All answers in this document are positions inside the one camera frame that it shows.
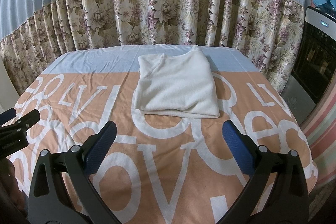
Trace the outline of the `white knit sweater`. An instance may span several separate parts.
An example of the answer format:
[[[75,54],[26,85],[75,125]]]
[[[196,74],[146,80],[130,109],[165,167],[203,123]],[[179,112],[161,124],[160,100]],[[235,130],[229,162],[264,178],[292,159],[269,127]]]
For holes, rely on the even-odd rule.
[[[138,57],[139,80],[134,108],[142,115],[218,118],[217,91],[210,64],[201,48],[187,53]]]

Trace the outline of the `orange white lettered bedsheet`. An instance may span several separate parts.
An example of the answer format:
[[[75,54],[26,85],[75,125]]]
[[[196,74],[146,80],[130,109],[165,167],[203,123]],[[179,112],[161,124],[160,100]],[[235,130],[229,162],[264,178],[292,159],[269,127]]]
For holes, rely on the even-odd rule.
[[[11,155],[19,188],[30,191],[39,153],[67,151],[107,121],[118,136],[91,177],[123,223],[215,223],[234,203],[248,177],[222,136],[226,120],[272,152],[294,149],[307,188],[318,170],[307,139],[285,101],[239,51],[203,47],[214,76],[220,116],[188,119],[141,115],[133,107],[142,55],[183,55],[188,46],[117,46],[57,58],[15,104],[18,116],[37,109],[41,119],[29,144]]]

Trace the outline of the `striped pink cloth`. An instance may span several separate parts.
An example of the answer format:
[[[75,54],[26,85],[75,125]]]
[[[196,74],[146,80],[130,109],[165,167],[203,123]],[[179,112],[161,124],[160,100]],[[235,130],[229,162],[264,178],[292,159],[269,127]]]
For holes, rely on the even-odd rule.
[[[321,187],[335,179],[335,75],[301,129],[318,169],[316,187]]]

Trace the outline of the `floral and blue curtain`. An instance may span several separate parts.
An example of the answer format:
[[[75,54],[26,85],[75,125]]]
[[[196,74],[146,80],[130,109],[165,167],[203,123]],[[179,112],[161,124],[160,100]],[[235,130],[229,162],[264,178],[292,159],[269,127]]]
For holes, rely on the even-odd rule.
[[[15,90],[59,56],[138,44],[232,47],[278,92],[310,0],[1,0],[1,59]]]

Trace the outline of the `black glass-front appliance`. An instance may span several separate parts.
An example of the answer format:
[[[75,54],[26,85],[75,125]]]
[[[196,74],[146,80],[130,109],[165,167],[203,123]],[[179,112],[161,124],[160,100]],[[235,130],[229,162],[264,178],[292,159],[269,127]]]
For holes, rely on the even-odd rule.
[[[309,6],[298,55],[281,93],[298,124],[318,105],[334,72],[335,18]]]

